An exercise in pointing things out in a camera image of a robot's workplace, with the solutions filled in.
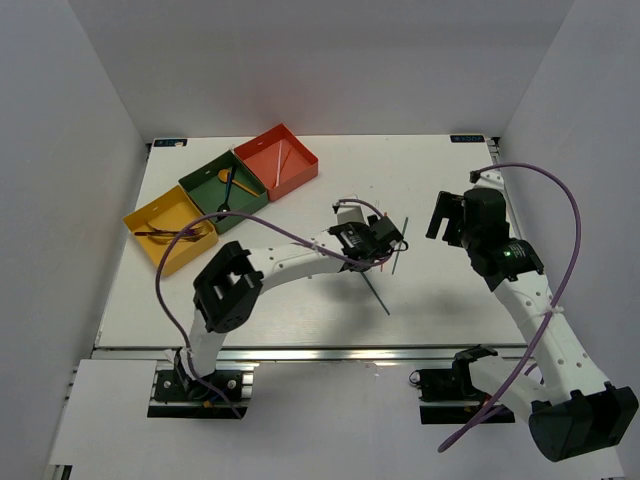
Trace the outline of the teal chopstick diagonal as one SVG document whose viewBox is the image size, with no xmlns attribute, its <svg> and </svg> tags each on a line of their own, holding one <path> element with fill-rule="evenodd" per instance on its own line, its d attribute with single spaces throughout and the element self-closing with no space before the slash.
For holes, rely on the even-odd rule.
<svg viewBox="0 0 640 480">
<path fill-rule="evenodd" d="M 366 285 L 368 286 L 369 290 L 371 291 L 371 293 L 374 295 L 375 299 L 378 301 L 379 305 L 381 306 L 381 308 L 383 309 L 383 311 L 385 312 L 385 314 L 387 316 L 390 316 L 391 313 L 388 309 L 388 307 L 386 306 L 385 302 L 383 301 L 382 297 L 379 295 L 378 291 L 376 290 L 376 288 L 374 287 L 373 283 L 371 282 L 371 280 L 368 278 L 368 276 L 366 275 L 365 272 L 360 272 L 361 277 L 363 278 L 363 280 L 365 281 Z"/>
</svg>

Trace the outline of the white chopstick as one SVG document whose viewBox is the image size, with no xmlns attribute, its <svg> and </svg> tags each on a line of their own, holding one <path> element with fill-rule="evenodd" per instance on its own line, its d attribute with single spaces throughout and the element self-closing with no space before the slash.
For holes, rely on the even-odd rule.
<svg viewBox="0 0 640 480">
<path fill-rule="evenodd" d="M 281 172 L 279 172 L 279 167 L 280 164 L 282 162 L 282 152 L 283 152 L 283 140 L 280 140 L 279 144 L 278 144 L 278 157 L 277 157 L 277 163 L 276 163 L 276 174 L 275 174 L 275 180 L 274 180 L 274 184 L 272 188 L 276 188 L 279 186 L 280 183 L 280 175 Z"/>
</svg>

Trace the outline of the black spoon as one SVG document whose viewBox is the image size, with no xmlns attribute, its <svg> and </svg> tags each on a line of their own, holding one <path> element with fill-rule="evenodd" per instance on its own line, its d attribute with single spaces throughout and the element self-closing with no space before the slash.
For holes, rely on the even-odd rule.
<svg viewBox="0 0 640 480">
<path fill-rule="evenodd" d="M 217 211 L 219 213 L 225 213 L 228 212 L 230 210 L 230 205 L 229 205 L 229 197 L 231 194 L 231 189 L 228 190 L 226 187 L 226 182 L 225 182 L 225 195 L 224 195 L 224 200 L 223 202 L 218 206 Z"/>
</svg>

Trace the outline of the iridescent blue purple spoon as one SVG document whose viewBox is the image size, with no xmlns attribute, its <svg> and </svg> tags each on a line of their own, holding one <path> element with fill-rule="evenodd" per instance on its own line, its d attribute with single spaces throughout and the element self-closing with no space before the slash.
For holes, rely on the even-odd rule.
<svg viewBox="0 0 640 480">
<path fill-rule="evenodd" d="M 234 165 L 227 173 L 226 187 L 228 190 L 230 190 L 233 185 L 236 171 L 237 171 L 237 166 Z"/>
</svg>

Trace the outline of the orange gold spoon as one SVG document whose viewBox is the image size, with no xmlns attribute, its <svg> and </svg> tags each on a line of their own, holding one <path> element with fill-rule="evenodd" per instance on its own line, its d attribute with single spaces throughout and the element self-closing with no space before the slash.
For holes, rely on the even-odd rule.
<svg viewBox="0 0 640 480">
<path fill-rule="evenodd" d="M 230 169 L 221 169 L 218 172 L 218 179 L 223 182 L 225 184 L 226 180 L 227 180 L 227 173 Z M 259 193 L 257 193 L 256 191 L 254 191 L 253 189 L 251 189 L 250 187 L 248 187 L 247 185 L 239 182 L 238 180 L 234 179 L 233 185 L 239 187 L 240 189 L 242 189 L 243 191 L 249 193 L 250 195 L 254 196 L 254 197 L 258 197 Z"/>
</svg>

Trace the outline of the purple fork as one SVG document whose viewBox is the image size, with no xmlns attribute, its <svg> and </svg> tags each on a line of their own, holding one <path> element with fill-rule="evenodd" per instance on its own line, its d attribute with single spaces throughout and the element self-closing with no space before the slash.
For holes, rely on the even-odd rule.
<svg viewBox="0 0 640 480">
<path fill-rule="evenodd" d="M 153 229 L 146 231 L 135 231 L 134 235 L 139 237 L 175 237 L 179 234 L 179 231 L 174 230 L 162 230 L 162 229 Z M 191 228 L 187 229 L 184 233 L 184 237 L 199 237 L 203 235 L 202 228 Z"/>
</svg>

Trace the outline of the gold fork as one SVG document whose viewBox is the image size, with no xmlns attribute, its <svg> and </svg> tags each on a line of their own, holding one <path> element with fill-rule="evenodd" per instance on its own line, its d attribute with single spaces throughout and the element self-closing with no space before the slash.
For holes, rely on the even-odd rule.
<svg viewBox="0 0 640 480">
<path fill-rule="evenodd" d="M 146 237 L 146 236 L 143 236 L 143 237 L 145 237 L 145 238 L 149 239 L 151 242 L 154 242 L 154 243 L 156 243 L 156 244 L 160 244 L 160 245 L 162 245 L 162 244 L 169 244 L 169 243 L 171 243 L 171 242 L 173 241 L 173 239 L 174 239 L 174 238 L 176 238 L 177 236 L 175 236 L 175 237 Z M 182 235 L 182 236 L 180 236 L 180 237 L 178 238 L 178 241 L 180 241 L 180 242 L 195 243 L 195 242 L 197 242 L 197 241 L 199 241 L 199 240 L 201 240 L 201 239 L 203 239 L 203 238 L 205 238 L 205 237 L 206 237 L 206 234 L 204 234 L 204 233 L 203 233 L 203 235 L 202 235 L 202 236 L 199 236 L 199 237 L 184 237 L 184 236 Z"/>
</svg>

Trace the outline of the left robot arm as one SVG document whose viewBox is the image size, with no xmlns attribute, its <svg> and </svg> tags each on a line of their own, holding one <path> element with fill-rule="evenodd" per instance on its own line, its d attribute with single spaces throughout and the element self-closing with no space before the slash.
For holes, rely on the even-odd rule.
<svg viewBox="0 0 640 480">
<path fill-rule="evenodd" d="M 191 399 L 209 392 L 227 334 L 246 323 L 260 295 L 315 275 L 365 272 L 407 247 L 393 222 L 375 215 L 280 246 L 223 245 L 193 282 L 194 321 L 176 354 L 177 387 Z"/>
</svg>

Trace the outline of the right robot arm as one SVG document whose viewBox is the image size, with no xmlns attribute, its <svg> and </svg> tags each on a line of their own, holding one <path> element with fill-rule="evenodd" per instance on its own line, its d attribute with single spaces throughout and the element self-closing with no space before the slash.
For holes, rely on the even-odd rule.
<svg viewBox="0 0 640 480">
<path fill-rule="evenodd" d="M 617 388 L 587 355 L 552 293 L 533 247 L 510 234 L 506 200 L 493 188 L 462 195 L 442 191 L 426 232 L 463 248 L 473 270 L 506 308 L 540 368 L 543 380 L 516 373 L 492 348 L 457 353 L 451 384 L 461 397 L 496 396 L 527 423 L 535 445 L 558 462 L 620 443 L 639 402 Z"/>
</svg>

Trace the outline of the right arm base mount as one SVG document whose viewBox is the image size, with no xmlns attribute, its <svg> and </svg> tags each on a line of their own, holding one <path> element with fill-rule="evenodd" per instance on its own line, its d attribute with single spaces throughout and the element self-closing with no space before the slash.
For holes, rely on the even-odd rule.
<svg viewBox="0 0 640 480">
<path fill-rule="evenodd" d="M 491 347 L 477 345 L 454 356 L 449 368 L 414 370 L 408 381 L 419 391 L 422 425 L 464 425 L 481 410 L 491 396 L 471 384 L 469 364 L 495 357 Z"/>
</svg>

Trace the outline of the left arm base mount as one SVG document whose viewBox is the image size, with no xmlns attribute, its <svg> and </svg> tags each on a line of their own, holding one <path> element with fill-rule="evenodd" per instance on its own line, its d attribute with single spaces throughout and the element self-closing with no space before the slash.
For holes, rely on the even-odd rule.
<svg viewBox="0 0 640 480">
<path fill-rule="evenodd" d="M 156 369 L 147 408 L 148 418 L 240 420 L 247 412 L 252 392 L 253 372 L 223 369 L 205 381 L 221 391 L 228 401 L 198 381 L 182 381 L 168 366 Z"/>
</svg>

